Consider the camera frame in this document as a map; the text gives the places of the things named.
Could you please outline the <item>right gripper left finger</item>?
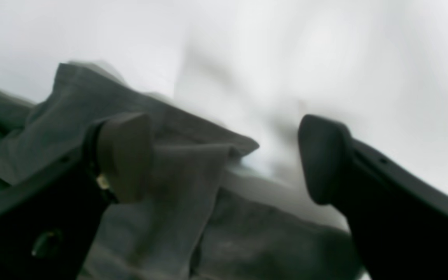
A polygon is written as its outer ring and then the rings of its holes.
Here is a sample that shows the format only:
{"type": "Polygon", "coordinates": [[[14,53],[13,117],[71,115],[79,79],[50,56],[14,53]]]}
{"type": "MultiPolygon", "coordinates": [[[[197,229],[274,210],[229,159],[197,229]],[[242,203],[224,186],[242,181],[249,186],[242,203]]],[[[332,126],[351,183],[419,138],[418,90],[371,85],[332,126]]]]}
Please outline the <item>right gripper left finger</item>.
{"type": "Polygon", "coordinates": [[[0,194],[0,280],[74,280],[106,209],[149,184],[151,118],[95,122],[82,145],[0,194]]]}

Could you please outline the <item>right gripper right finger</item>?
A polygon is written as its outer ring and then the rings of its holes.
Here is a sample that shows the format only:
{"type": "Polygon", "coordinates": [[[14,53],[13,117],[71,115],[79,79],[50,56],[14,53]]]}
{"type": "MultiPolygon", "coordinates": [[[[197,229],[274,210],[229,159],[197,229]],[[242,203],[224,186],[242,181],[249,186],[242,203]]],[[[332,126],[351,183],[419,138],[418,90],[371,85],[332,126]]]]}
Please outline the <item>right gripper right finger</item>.
{"type": "Polygon", "coordinates": [[[341,122],[307,114],[297,143],[309,196],[345,216],[373,280],[448,280],[448,195],[341,122]]]}

